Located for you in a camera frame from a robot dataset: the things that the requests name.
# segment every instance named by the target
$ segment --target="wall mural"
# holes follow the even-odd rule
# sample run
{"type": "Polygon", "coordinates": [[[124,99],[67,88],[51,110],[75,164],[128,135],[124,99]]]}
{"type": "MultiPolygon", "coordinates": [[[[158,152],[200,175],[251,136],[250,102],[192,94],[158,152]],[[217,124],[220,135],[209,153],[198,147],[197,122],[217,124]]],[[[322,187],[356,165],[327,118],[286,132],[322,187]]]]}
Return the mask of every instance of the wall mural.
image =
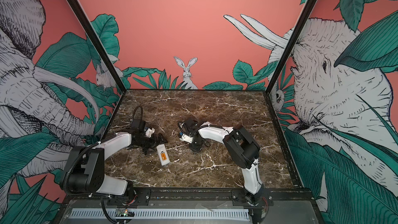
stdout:
{"type": "MultiPolygon", "coordinates": [[[[113,79],[96,84],[80,77],[101,64],[88,38],[65,33],[34,64],[45,22],[41,0],[0,0],[0,224],[52,221],[62,199],[39,194],[46,177],[33,185],[32,178],[51,173],[47,186],[59,188],[69,152],[101,138],[120,98],[113,79]],[[73,114],[80,109],[67,107],[70,101],[85,105],[83,120],[73,114]]],[[[106,32],[112,16],[93,25],[104,29],[109,56],[117,56],[117,38],[106,32]]]]}
{"type": "MultiPolygon", "coordinates": [[[[388,79],[398,68],[398,11],[361,32],[364,5],[374,1],[340,0],[335,10],[343,21],[307,20],[271,94],[300,178],[326,223],[398,223],[398,134],[388,79]]],[[[281,57],[277,48],[291,32],[279,37],[250,19],[263,38],[229,20],[272,49],[270,61],[281,57]]]]}

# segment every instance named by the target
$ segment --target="salmon pink wall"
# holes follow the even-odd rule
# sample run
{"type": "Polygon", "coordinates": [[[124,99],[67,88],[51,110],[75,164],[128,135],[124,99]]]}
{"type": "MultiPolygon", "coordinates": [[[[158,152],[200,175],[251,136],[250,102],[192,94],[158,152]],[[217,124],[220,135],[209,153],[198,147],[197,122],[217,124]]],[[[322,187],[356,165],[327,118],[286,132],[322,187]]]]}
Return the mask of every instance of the salmon pink wall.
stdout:
{"type": "MultiPolygon", "coordinates": [[[[115,16],[119,26],[119,61],[128,67],[166,69],[172,79],[197,57],[192,82],[201,89],[216,81],[236,82],[232,70],[238,60],[250,64],[254,73],[267,64],[270,51],[253,45],[223,15],[241,19],[245,14],[266,23],[278,35],[291,29],[300,14],[301,0],[79,0],[93,21],[100,14],[115,16]]],[[[149,83],[148,78],[140,78],[149,83]]],[[[145,88],[131,77],[131,88],[145,88]]]]}

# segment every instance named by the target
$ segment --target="elephant illustration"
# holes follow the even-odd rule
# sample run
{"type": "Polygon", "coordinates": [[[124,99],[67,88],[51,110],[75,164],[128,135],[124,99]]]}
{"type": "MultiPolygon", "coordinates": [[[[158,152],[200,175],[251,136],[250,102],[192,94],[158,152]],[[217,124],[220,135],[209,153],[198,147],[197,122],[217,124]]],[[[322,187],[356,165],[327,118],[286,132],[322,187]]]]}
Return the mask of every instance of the elephant illustration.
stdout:
{"type": "MultiPolygon", "coordinates": [[[[92,95],[70,79],[37,67],[45,10],[40,0],[0,0],[0,138],[18,138],[47,127],[59,143],[50,143],[17,174],[23,177],[63,169],[70,150],[82,145],[80,135],[94,134],[95,125],[72,115],[46,83],[68,87],[99,111],[92,95]]],[[[0,217],[7,210],[13,177],[0,189],[0,217]]]]}
{"type": "MultiPolygon", "coordinates": [[[[280,37],[255,19],[241,16],[262,36],[235,18],[224,17],[250,41],[272,50],[268,63],[279,61],[292,30],[280,37]]],[[[294,104],[300,122],[288,128],[300,133],[307,142],[328,145],[336,152],[343,149],[366,175],[398,196],[397,175],[386,164],[361,146],[330,132],[317,120],[398,152],[393,137],[364,102],[394,129],[390,120],[392,88],[385,74],[379,68],[360,72],[345,65],[334,67],[336,59],[359,34],[359,30],[352,31],[344,21],[307,20],[291,52],[296,65],[291,67],[294,104]]]]}

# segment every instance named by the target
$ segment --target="brown marble surface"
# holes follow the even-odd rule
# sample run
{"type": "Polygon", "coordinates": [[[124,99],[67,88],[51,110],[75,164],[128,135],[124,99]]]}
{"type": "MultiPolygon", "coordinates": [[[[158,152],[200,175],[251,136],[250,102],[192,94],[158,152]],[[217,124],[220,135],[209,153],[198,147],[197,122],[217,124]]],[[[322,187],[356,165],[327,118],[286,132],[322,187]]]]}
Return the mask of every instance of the brown marble surface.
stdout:
{"type": "Polygon", "coordinates": [[[138,187],[241,187],[241,169],[224,145],[211,140],[211,147],[194,153],[178,139],[177,121],[195,117],[225,127],[242,123],[261,147],[264,185],[293,187],[262,92],[127,91],[108,133],[127,127],[138,105],[144,108],[147,126],[168,140],[171,162],[161,166],[156,152],[145,156],[140,148],[122,149],[106,160],[106,174],[132,180],[138,187]]]}

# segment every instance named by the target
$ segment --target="black metal frame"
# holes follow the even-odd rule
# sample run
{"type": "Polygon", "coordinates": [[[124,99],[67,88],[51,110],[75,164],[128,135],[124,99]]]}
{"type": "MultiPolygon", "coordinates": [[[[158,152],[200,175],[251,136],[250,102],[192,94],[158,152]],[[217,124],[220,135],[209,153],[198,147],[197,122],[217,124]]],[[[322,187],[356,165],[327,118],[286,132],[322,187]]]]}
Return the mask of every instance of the black metal frame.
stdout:
{"type": "Polygon", "coordinates": [[[108,54],[105,48],[102,46],[101,40],[98,38],[97,33],[93,29],[91,22],[88,20],[86,14],[84,13],[80,3],[78,0],[67,0],[73,12],[75,13],[77,19],[82,25],[84,31],[87,33],[88,38],[93,43],[93,46],[96,48],[99,56],[105,63],[109,72],[111,73],[113,79],[115,80],[117,86],[122,91],[122,94],[126,92],[126,88],[120,77],[117,75],[115,68],[113,67],[112,62],[108,58],[108,54]]]}
{"type": "Polygon", "coordinates": [[[275,72],[271,78],[271,81],[268,84],[266,89],[266,94],[271,93],[272,87],[278,80],[279,74],[282,72],[283,67],[285,66],[287,59],[290,57],[290,54],[296,45],[297,39],[300,37],[301,31],[304,28],[305,23],[307,22],[308,18],[310,17],[311,11],[315,6],[317,0],[307,0],[305,2],[304,8],[302,9],[301,15],[297,20],[296,26],[292,32],[292,35],[287,42],[286,48],[282,53],[281,59],[278,62],[278,65],[275,69],[275,72]]]}

